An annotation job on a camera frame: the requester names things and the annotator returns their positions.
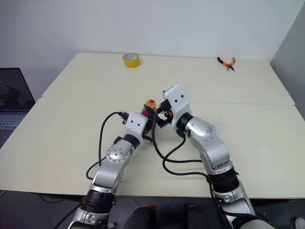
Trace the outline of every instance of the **red object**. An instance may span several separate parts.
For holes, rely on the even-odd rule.
[[[191,204],[185,204],[185,205],[184,205],[184,210],[189,209],[190,206],[191,206]]]
[[[148,117],[148,111],[144,111],[143,115]]]
[[[157,209],[157,206],[155,206],[155,205],[149,205],[148,206],[150,209],[153,209],[153,210],[156,210]]]

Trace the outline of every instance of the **tape roll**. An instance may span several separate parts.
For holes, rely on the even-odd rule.
[[[123,61],[126,67],[136,68],[140,65],[140,57],[136,53],[127,53],[123,56]]]

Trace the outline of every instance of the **white table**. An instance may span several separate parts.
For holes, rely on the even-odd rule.
[[[79,53],[43,97],[102,99],[106,94],[113,102],[139,95],[161,100],[163,90],[180,83],[191,102],[294,105],[267,61],[237,59],[236,71],[227,72],[216,58],[140,59],[141,65],[131,69],[124,66],[121,54]]]
[[[0,189],[85,195],[87,168],[97,161],[100,125],[110,111],[139,110],[142,100],[114,104],[99,99],[41,98],[0,151]],[[192,103],[193,114],[216,124],[251,198],[304,198],[305,123],[294,106]],[[122,120],[105,128],[103,152],[118,135]],[[165,154],[181,139],[157,130]],[[187,143],[173,156],[198,158]],[[200,163],[169,165],[175,171],[203,171]],[[150,144],[136,150],[118,195],[208,197],[203,177],[167,174]]]
[[[153,71],[156,63],[163,68]],[[255,79],[250,68],[254,63],[260,69],[254,70]],[[181,65],[192,66],[192,80],[182,78],[189,71]],[[249,72],[243,79],[238,72],[246,72],[246,66]],[[85,195],[91,182],[85,172],[97,161],[104,118],[112,111],[139,111],[146,99],[159,103],[164,88],[184,83],[193,114],[217,126],[249,197],[304,198],[304,120],[267,62],[238,61],[235,68],[228,73],[212,59],[145,56],[139,68],[128,69],[120,55],[77,54],[1,148],[0,189]],[[152,76],[157,82],[148,80]],[[202,90],[207,83],[214,86]],[[107,123],[103,152],[123,135],[121,121]],[[171,129],[157,130],[164,154],[180,141]],[[173,158],[198,158],[198,153],[187,143]],[[138,148],[118,195],[210,196],[204,178],[172,176],[161,162],[152,145]],[[200,163],[169,168],[203,171]]]

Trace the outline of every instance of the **orange pliers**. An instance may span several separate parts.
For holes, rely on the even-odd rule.
[[[229,71],[229,68],[231,68],[233,71],[235,71],[234,68],[233,68],[233,65],[234,65],[234,63],[235,63],[235,58],[234,58],[234,57],[232,58],[232,61],[231,61],[230,63],[227,63],[226,61],[223,61],[223,60],[220,59],[219,57],[217,57],[217,60],[218,60],[218,62],[221,63],[224,67],[227,67],[227,70],[228,70],[228,71]]]

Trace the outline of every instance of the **silver robot arm segment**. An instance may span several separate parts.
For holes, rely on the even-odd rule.
[[[172,128],[179,135],[186,134],[192,145],[198,150],[208,180],[213,186],[213,194],[223,211],[255,216],[254,208],[241,181],[237,178],[228,148],[217,136],[215,127],[211,123],[191,115],[189,101],[181,85],[175,85],[165,91],[163,97],[171,107]],[[234,220],[238,221],[238,217],[225,216],[230,226],[234,228]],[[263,228],[272,228],[269,224],[265,224],[268,226]]]
[[[108,225],[109,213],[115,204],[115,194],[123,170],[137,146],[143,144],[143,132],[148,118],[139,113],[130,113],[123,138],[116,139],[108,148],[106,159],[96,172],[82,205],[76,210],[69,225],[72,228],[102,228]]]

